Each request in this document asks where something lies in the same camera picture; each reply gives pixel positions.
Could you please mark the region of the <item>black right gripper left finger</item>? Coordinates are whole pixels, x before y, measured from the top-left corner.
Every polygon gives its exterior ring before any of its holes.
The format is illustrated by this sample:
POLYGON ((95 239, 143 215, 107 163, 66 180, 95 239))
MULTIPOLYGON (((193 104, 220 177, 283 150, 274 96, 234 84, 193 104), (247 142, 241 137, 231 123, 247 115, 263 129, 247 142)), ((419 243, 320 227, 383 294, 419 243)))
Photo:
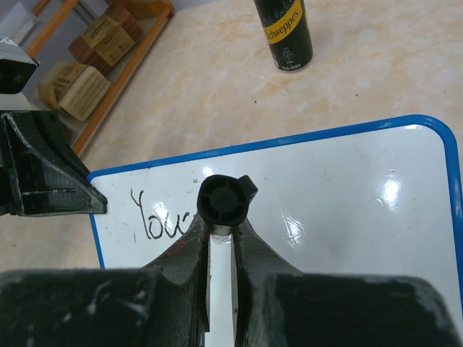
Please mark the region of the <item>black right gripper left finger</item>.
POLYGON ((1 274, 3 346, 202 346, 209 233, 185 234, 141 268, 1 274))

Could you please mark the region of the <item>blue framed whiteboard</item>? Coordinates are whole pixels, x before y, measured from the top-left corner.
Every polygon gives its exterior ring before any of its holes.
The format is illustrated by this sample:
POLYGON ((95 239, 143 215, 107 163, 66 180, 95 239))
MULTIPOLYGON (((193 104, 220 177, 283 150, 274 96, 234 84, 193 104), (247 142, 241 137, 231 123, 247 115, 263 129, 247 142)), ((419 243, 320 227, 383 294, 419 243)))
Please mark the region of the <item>blue framed whiteboard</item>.
MULTIPOLYGON (((444 123, 401 116, 96 171, 89 182, 108 201, 91 216, 101 270, 159 257, 199 216, 200 186, 215 174, 252 179, 246 220, 290 265, 425 280, 462 339, 462 184, 444 123)), ((233 237, 208 233, 202 346, 236 346, 233 237)))

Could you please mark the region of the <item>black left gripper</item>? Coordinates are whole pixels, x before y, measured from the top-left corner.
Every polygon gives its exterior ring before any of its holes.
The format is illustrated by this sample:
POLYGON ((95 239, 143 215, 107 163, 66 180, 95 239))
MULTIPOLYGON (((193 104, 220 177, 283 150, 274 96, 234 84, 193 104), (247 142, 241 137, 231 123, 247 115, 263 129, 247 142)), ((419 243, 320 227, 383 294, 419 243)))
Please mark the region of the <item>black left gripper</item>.
POLYGON ((53 111, 1 112, 1 214, 105 214, 108 201, 86 177, 53 111))

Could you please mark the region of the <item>black capped whiteboard marker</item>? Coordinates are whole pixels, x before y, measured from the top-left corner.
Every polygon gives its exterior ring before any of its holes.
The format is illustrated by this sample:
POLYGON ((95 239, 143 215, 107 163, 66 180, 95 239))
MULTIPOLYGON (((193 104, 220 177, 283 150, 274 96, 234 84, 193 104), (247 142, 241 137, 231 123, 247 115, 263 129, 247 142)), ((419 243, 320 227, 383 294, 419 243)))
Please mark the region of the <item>black capped whiteboard marker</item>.
POLYGON ((232 234, 246 219, 258 188, 248 175, 235 178, 215 174, 207 177, 197 196, 197 212, 209 232, 232 234))

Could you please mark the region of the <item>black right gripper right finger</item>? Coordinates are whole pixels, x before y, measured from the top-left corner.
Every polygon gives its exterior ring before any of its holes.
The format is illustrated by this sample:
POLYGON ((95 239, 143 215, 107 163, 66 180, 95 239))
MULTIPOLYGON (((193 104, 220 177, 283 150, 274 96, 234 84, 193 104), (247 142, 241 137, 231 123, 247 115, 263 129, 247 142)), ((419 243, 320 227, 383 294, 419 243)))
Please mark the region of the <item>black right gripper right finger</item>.
POLYGON ((232 232, 236 346, 460 346, 429 282, 304 273, 243 220, 232 232))

